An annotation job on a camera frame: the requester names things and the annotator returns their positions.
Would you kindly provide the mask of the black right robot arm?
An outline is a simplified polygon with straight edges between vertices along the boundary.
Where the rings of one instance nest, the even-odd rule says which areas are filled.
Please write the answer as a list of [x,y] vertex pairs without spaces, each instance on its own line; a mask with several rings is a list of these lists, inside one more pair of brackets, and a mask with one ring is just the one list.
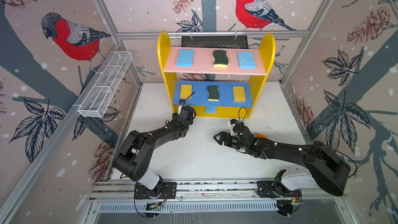
[[234,148],[259,159],[276,159],[306,168],[316,185],[333,196],[342,196],[351,167],[336,152],[322,142],[310,145],[279,143],[255,136],[243,123],[233,119],[231,132],[220,132],[214,136],[219,145]]

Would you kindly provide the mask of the green yellow scouring sponge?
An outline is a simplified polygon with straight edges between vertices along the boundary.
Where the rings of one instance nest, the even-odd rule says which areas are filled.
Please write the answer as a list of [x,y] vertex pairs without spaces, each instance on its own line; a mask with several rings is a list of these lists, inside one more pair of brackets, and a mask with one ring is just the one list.
[[214,67],[221,67],[221,68],[227,68],[229,64],[229,59],[227,56],[227,52],[225,50],[214,50],[213,53],[213,58],[214,58]]
[[207,87],[208,101],[219,101],[220,94],[218,88],[219,87],[215,85],[210,85]]

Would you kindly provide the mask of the light blue sponge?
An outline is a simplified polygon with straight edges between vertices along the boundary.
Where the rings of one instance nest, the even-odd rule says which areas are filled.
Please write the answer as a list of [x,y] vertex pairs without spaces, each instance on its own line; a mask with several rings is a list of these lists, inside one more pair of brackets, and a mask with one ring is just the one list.
[[239,51],[237,53],[239,68],[241,69],[256,69],[255,57],[252,52]]
[[193,49],[180,49],[176,61],[178,67],[192,67],[194,58]]
[[205,106],[205,113],[206,114],[216,114],[217,107],[216,106]]

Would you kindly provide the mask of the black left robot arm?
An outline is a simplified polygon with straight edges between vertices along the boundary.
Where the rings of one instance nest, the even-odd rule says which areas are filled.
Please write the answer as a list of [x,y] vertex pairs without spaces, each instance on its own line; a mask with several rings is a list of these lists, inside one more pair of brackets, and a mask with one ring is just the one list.
[[144,133],[130,132],[115,152],[113,167],[158,196],[163,189],[163,178],[149,169],[153,152],[167,142],[185,137],[195,117],[196,111],[192,107],[183,106],[161,128]]

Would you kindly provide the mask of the yellow orange sponge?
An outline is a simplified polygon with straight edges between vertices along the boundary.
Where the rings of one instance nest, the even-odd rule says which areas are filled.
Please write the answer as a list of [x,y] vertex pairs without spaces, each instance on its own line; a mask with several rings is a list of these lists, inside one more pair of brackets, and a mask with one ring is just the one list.
[[246,102],[246,92],[243,86],[233,86],[234,102]]

